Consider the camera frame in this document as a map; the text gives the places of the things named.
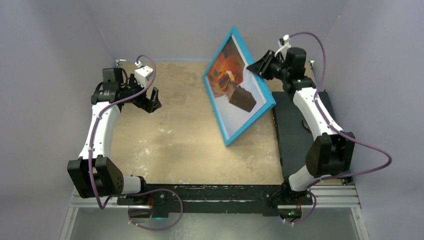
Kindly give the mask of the hot air balloon photo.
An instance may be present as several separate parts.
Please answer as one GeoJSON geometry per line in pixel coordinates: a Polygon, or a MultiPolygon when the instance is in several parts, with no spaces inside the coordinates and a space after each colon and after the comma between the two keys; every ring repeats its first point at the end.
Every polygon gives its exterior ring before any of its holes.
{"type": "Polygon", "coordinates": [[[236,134],[267,102],[237,39],[231,35],[206,74],[228,138],[236,134]]]}

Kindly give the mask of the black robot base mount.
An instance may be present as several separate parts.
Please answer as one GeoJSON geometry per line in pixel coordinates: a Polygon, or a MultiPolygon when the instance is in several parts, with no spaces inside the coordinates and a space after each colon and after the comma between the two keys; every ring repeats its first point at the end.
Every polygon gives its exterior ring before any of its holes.
{"type": "Polygon", "coordinates": [[[119,197],[117,204],[129,208],[146,207],[153,218],[170,213],[261,214],[264,217],[288,217],[298,205],[313,205],[312,195],[295,192],[288,184],[159,184],[149,183],[146,195],[119,197]]]}

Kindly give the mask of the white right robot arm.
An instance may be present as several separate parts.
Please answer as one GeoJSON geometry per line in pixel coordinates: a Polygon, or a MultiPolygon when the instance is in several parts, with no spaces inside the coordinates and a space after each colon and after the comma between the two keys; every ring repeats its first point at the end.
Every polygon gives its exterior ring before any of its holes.
{"type": "Polygon", "coordinates": [[[275,105],[280,113],[277,124],[282,160],[305,160],[297,172],[288,176],[280,196],[288,204],[300,198],[314,182],[347,173],[355,147],[354,134],[345,132],[333,120],[329,96],[318,91],[313,80],[305,76],[307,53],[290,47],[286,55],[269,50],[247,70],[265,80],[279,79],[286,97],[275,105]]]}

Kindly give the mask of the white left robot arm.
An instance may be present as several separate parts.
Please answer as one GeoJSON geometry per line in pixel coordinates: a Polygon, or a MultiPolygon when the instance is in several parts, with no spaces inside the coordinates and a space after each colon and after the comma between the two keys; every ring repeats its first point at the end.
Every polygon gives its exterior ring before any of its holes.
{"type": "Polygon", "coordinates": [[[142,176],[125,176],[112,162],[111,147],[116,122],[125,104],[133,104],[147,113],[159,109],[159,90],[152,88],[155,70],[142,66],[127,75],[121,67],[104,68],[103,80],[91,98],[91,123],[78,158],[67,163],[67,172],[83,199],[129,195],[138,205],[146,203],[149,191],[142,176]]]}

